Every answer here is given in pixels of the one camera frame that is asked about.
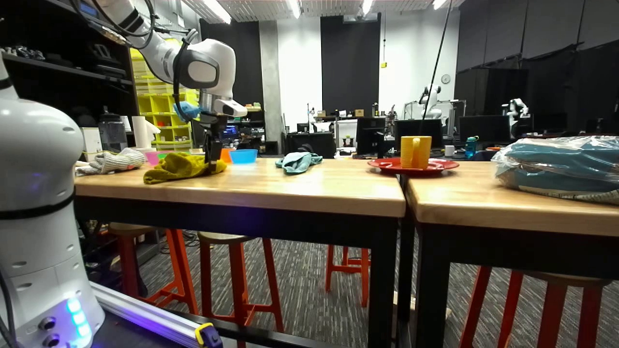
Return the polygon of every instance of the black curtain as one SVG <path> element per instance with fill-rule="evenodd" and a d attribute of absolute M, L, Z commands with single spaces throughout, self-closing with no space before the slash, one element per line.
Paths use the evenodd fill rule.
<path fill-rule="evenodd" d="M 258 22 L 208 24 L 200 20 L 200 36 L 226 42 L 235 51 L 233 98 L 239 103 L 262 102 L 262 74 L 258 55 Z"/>
<path fill-rule="evenodd" d="M 525 69 L 523 100 L 531 107 L 535 129 L 578 131 L 595 129 L 597 123 L 614 127 L 619 123 L 619 30 L 612 30 L 619 28 L 616 13 L 619 1 L 611 0 L 463 1 L 456 96 L 465 98 L 469 109 L 475 109 L 487 103 L 493 90 L 467 78 L 471 69 L 520 67 Z M 522 45 L 523 59 L 520 53 L 502 57 L 516 45 Z"/>
<path fill-rule="evenodd" d="M 322 107 L 363 107 L 378 98 L 378 20 L 320 18 Z"/>

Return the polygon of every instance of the yellow cloth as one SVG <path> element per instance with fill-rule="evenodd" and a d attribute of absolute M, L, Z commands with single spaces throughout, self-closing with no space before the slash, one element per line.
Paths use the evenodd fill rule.
<path fill-rule="evenodd" d="M 226 169 L 226 161 L 216 160 L 206 165 L 204 156 L 191 152 L 169 152 L 166 158 L 158 161 L 158 165 L 150 167 L 142 173 L 142 183 L 160 183 L 171 179 L 185 179 L 197 175 L 212 175 Z"/>

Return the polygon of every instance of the ceiling light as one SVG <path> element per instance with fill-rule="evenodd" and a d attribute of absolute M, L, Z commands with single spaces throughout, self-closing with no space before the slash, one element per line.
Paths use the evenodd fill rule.
<path fill-rule="evenodd" d="M 371 9 L 371 1 L 373 1 L 373 0 L 363 0 L 363 7 L 361 7 L 363 15 L 367 15 L 367 13 L 369 13 L 369 9 Z"/>
<path fill-rule="evenodd" d="M 297 0 L 286 0 L 287 7 L 291 9 L 291 15 L 297 18 L 301 15 L 301 7 L 297 5 Z"/>
<path fill-rule="evenodd" d="M 444 0 L 433 0 L 433 9 L 438 9 L 444 3 Z"/>
<path fill-rule="evenodd" d="M 216 0 L 183 0 L 198 16 L 214 13 L 222 22 L 231 22 L 229 13 Z"/>

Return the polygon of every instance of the blue fabric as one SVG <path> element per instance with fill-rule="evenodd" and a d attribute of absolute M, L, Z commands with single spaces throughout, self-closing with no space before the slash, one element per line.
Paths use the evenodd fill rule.
<path fill-rule="evenodd" d="M 173 111 L 175 111 L 183 121 L 189 121 L 189 119 L 193 119 L 193 117 L 197 117 L 197 115 L 200 113 L 200 107 L 197 107 L 197 105 L 193 105 L 193 103 L 189 103 L 189 102 L 185 102 L 185 100 L 179 100 L 177 103 L 179 103 L 179 109 L 177 109 L 177 105 L 175 105 L 175 102 L 173 102 Z"/>
<path fill-rule="evenodd" d="M 315 152 L 287 152 L 284 158 L 276 160 L 274 165 L 282 167 L 286 175 L 295 175 L 318 161 L 322 161 L 322 156 Z"/>
<path fill-rule="evenodd" d="M 611 190 L 619 189 L 619 138 L 566 136 L 560 140 L 518 140 L 496 154 L 496 175 L 512 185 Z"/>

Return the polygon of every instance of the wooden table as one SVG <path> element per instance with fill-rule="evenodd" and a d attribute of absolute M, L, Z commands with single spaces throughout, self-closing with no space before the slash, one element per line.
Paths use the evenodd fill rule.
<path fill-rule="evenodd" d="M 388 345 L 396 227 L 405 212 L 396 179 L 367 171 L 365 160 L 322 160 L 301 175 L 257 160 L 156 185 L 144 185 L 142 171 L 77 177 L 77 218 L 369 247 L 367 345 Z"/>
<path fill-rule="evenodd" d="M 415 345 L 442 345 L 448 264 L 619 277 L 619 206 L 500 187 L 491 161 L 407 181 L 419 235 Z"/>

